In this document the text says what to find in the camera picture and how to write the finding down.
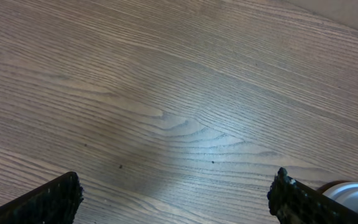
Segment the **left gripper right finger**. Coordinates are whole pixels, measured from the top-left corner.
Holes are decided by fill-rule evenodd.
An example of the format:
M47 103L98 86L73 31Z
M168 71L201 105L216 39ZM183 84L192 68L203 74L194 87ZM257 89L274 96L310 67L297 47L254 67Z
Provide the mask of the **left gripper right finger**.
M267 194L280 223L358 224L358 213L291 178L280 168Z

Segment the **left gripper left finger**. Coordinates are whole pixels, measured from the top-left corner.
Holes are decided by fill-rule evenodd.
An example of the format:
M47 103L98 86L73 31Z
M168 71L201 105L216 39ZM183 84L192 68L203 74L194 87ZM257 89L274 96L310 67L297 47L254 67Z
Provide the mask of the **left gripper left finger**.
M82 201L77 173L67 172L0 206L0 224L73 224Z

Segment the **blue bowl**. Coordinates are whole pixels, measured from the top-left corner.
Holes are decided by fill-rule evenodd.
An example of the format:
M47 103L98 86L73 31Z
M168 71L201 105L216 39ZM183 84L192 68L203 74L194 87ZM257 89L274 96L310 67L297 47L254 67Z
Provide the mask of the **blue bowl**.
M332 181L332 182L328 182L327 184L322 185L316 191L319 192L320 194L323 194L325 191L327 191L331 187L334 187L335 185L347 183L347 182L348 182L348 180L335 180L335 181Z

